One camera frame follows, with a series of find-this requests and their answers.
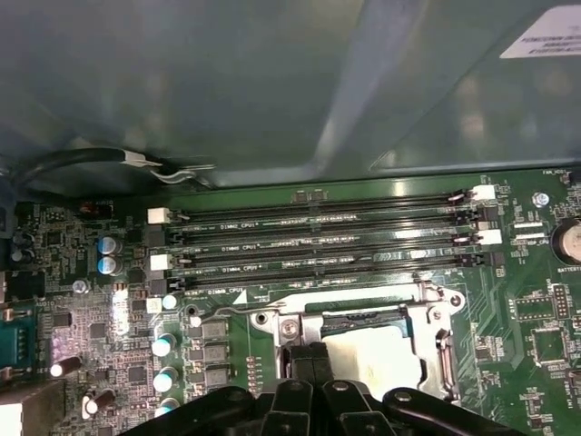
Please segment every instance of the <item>capacitor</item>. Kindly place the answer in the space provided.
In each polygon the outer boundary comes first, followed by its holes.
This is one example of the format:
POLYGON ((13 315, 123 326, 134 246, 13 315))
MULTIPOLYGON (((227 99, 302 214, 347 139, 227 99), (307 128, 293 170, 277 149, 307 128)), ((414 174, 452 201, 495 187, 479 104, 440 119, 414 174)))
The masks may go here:
POLYGON ((83 360, 78 356, 73 356, 55 363, 51 366, 50 372, 53 377, 62 377, 81 369, 82 366, 83 360))
POLYGON ((162 401, 160 407, 155 409, 154 416, 155 418, 157 418, 158 416, 162 416, 165 413, 174 411, 178 407, 180 407, 180 403, 177 400, 175 400, 174 398, 166 398, 165 400, 162 401))
POLYGON ((153 388, 164 393, 170 390, 178 380, 178 372, 171 366, 166 366, 153 378, 153 388))
POLYGON ((551 235, 551 246, 561 262, 581 264, 581 222, 574 218, 563 220, 551 235))
POLYGON ((178 299, 172 293, 168 293, 162 299, 162 307, 166 311, 171 311, 171 310, 175 309, 177 307, 177 305, 178 305, 178 299))
POLYGON ((104 275, 119 275, 123 270, 123 262, 111 256, 104 256, 97 263, 97 271, 104 275))
POLYGON ((14 263, 31 263, 34 255, 30 250, 14 250, 10 254, 10 259, 14 263))
POLYGON ((114 401, 115 392, 113 392, 113 389, 105 389, 104 391, 99 392, 96 397, 89 400, 84 408, 87 413, 95 415, 98 411, 103 410, 109 404, 113 404, 114 401))
POLYGON ((97 251, 100 254, 117 254, 123 248, 123 244, 112 236, 104 236, 97 243, 97 251))
POLYGON ((171 333, 164 333, 152 343, 152 352, 154 356, 165 357, 175 346, 175 336, 171 333))
POLYGON ((73 288, 74 293, 88 293, 91 289, 89 282, 85 279, 75 280, 71 287, 73 288))

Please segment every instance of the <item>white connector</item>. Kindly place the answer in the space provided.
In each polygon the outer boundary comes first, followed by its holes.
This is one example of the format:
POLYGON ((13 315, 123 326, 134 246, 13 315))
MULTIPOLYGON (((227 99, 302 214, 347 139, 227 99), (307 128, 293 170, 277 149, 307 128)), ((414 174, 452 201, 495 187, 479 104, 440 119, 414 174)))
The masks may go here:
POLYGON ((502 243, 502 232, 499 229, 481 230, 476 235, 480 245, 496 245, 502 243))
POLYGON ((482 202, 484 200, 496 200, 497 193, 494 184, 479 184, 472 188, 472 200, 482 202))
POLYGON ((171 222, 170 210, 167 207, 156 207, 147 210, 148 224, 169 224, 171 222))
POLYGON ((154 254, 149 258, 149 268, 152 271, 165 271, 172 268, 170 254, 154 254))

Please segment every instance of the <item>microchip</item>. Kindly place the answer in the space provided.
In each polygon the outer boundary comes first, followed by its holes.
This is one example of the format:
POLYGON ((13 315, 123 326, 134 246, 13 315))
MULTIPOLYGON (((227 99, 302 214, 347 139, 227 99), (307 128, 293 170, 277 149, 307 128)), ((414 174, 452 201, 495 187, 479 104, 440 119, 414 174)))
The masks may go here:
POLYGON ((109 372, 105 369, 94 372, 94 379, 98 382, 106 382, 109 379, 109 372))
POLYGON ((188 359, 190 361, 201 361, 203 359, 203 351, 202 350, 189 350, 188 351, 188 359))
POLYGON ((203 349, 203 359, 207 363, 224 362, 228 355, 226 345, 212 345, 203 349))
POLYGON ((127 370, 129 383, 143 384, 147 381, 147 372, 143 366, 133 366, 127 370))
POLYGON ((133 300, 131 302, 131 310, 132 311, 144 311, 147 307, 147 302, 145 300, 133 300))
POLYGON ((226 336, 226 322, 208 322, 202 324, 203 339, 217 339, 226 336))
POLYGON ((127 272, 127 281, 129 283, 145 282, 145 272, 141 268, 132 268, 127 272))
POLYGON ((71 313, 55 313, 53 315, 53 327, 70 327, 73 323, 71 313))
POLYGON ((143 240, 143 233, 141 229, 133 229, 125 234, 125 241, 127 243, 140 243, 143 240))
POLYGON ((46 245, 61 245, 62 234, 60 232, 49 232, 46 234, 46 245))
POLYGON ((150 248, 164 247, 164 245, 166 244, 165 232, 163 230, 150 229, 147 232, 147 242, 146 243, 147 243, 147 246, 150 248))
POLYGON ((204 381, 203 372, 190 372, 185 376, 188 383, 202 383, 204 381))
POLYGON ((492 359, 489 348, 476 348, 476 358, 479 361, 489 361, 492 359))
POLYGON ((32 300, 43 298, 45 294, 44 272, 8 271, 3 272, 5 299, 7 301, 32 300))
POLYGON ((208 370, 204 373, 204 381, 206 382, 206 388, 228 384, 228 379, 229 377, 227 368, 208 370))
POLYGON ((113 427, 101 427, 97 431, 97 436, 113 436, 113 427))
POLYGON ((107 330, 103 322, 91 324, 89 327, 89 335, 91 339, 100 339, 106 336, 107 330))
POLYGON ((152 297, 163 296, 167 293, 167 280, 151 280, 149 286, 149 294, 152 297))
POLYGON ((202 327, 188 327, 186 334, 190 338, 201 338, 202 337, 202 327))

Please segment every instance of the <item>black dimm slot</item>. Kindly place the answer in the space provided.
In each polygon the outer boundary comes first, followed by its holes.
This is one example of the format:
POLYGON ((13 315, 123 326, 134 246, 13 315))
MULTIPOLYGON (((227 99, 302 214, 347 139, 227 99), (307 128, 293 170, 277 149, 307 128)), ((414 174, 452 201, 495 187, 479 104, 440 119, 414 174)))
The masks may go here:
POLYGON ((183 211, 181 214, 190 217, 196 221, 212 221, 229 219, 228 217, 243 217, 242 219, 259 217, 272 218, 276 216, 286 216, 289 213, 311 213, 313 209, 319 212, 360 212, 366 208, 375 208, 377 206, 446 206, 451 205, 449 200, 458 193, 443 193, 440 195, 411 195, 406 197, 386 197, 372 200, 353 200, 346 202, 318 202, 311 204, 297 204, 272 206, 262 208, 245 208, 235 211, 212 211, 201 213, 188 213, 183 211))
MULTIPOLYGON (((228 266, 239 266, 248 263, 249 260, 252 260, 253 263, 260 263, 260 262, 268 262, 272 260, 282 260, 282 261, 298 261, 303 259, 304 256, 309 256, 313 254, 320 254, 325 257, 334 257, 334 256, 344 256, 344 255, 352 255, 357 256, 360 254, 374 254, 377 252, 383 252, 386 250, 394 249, 398 251, 404 250, 413 250, 413 249, 430 249, 430 248, 450 248, 453 247, 454 243, 450 240, 450 238, 418 238, 417 240, 401 240, 394 241, 393 243, 379 243, 379 244, 369 244, 369 245, 350 245, 350 246, 327 246, 327 247, 317 247, 314 246, 312 248, 305 248, 305 247, 296 247, 296 250, 288 250, 284 252, 273 252, 268 253, 245 253, 240 255, 240 252, 237 252, 238 255, 231 255, 231 256, 221 256, 220 261, 206 261, 200 262, 192 260, 192 263, 184 263, 183 267, 186 268, 206 268, 212 266, 221 266, 225 263, 228 266)), ((194 259, 198 259, 198 255, 195 254, 192 256, 194 259)))
POLYGON ((220 286, 243 286, 248 284, 260 284, 259 282, 264 280, 275 280, 276 282, 280 282, 282 280, 293 280, 293 281, 302 281, 302 280, 309 280, 309 278, 329 278, 329 273, 334 273, 335 275, 342 275, 342 274, 350 274, 350 273, 388 273, 392 271, 426 271, 428 269, 433 268, 441 268, 445 266, 459 266, 459 259, 457 256, 440 256, 435 257, 431 260, 425 259, 417 259, 417 260, 406 260, 406 261, 392 261, 388 263, 362 263, 357 267, 345 268, 345 265, 330 265, 325 266, 324 268, 320 267, 319 272, 314 272, 313 268, 305 268, 305 269, 294 269, 294 272, 287 272, 281 273, 280 271, 276 272, 265 272, 260 274, 245 274, 245 276, 239 277, 238 280, 233 282, 225 282, 228 279, 233 279, 231 274, 223 274, 220 277, 196 277, 193 280, 186 279, 187 282, 190 282, 192 285, 203 285, 207 286, 210 284, 219 284, 220 286), (300 273, 305 272, 305 270, 309 270, 309 274, 300 275, 300 273))

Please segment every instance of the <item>cylindrical capacitor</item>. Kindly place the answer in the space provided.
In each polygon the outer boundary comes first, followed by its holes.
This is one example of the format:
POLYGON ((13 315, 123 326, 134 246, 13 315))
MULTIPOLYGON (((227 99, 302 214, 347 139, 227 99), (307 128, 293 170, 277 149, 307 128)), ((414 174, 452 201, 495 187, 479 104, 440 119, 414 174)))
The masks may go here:
POLYGON ((97 251, 100 254, 116 254, 123 248, 123 244, 112 236, 104 236, 97 243, 97 251))
POLYGON ((97 263, 97 271, 104 275, 119 275, 122 270, 123 262, 121 259, 104 256, 99 263, 97 263))
POLYGON ((164 393, 170 390, 178 380, 178 372, 171 366, 166 366, 153 378, 153 388, 164 393))
POLYGON ((113 392, 113 389, 105 389, 104 391, 99 392, 96 397, 89 400, 84 408, 87 413, 95 415, 98 411, 103 410, 109 404, 113 404, 114 401, 115 392, 113 392))
POLYGON ((152 343, 152 352, 154 356, 165 357, 175 346, 175 336, 171 333, 164 333, 152 343))
POLYGON ((53 377, 62 377, 64 375, 70 374, 71 372, 79 370, 81 366, 83 366, 83 361, 78 356, 62 359, 61 361, 51 366, 51 375, 53 377))
POLYGON ((178 299, 172 293, 168 293, 167 295, 165 295, 163 297, 163 299, 162 299, 162 307, 166 311, 171 311, 171 310, 175 309, 177 306, 178 306, 178 299))
POLYGON ((10 259, 15 263, 30 263, 33 261, 34 255, 30 250, 14 250, 10 254, 10 259))
POLYGON ((180 403, 177 400, 174 398, 166 398, 162 401, 160 407, 155 409, 155 418, 162 416, 169 411, 174 411, 178 407, 180 407, 180 403))

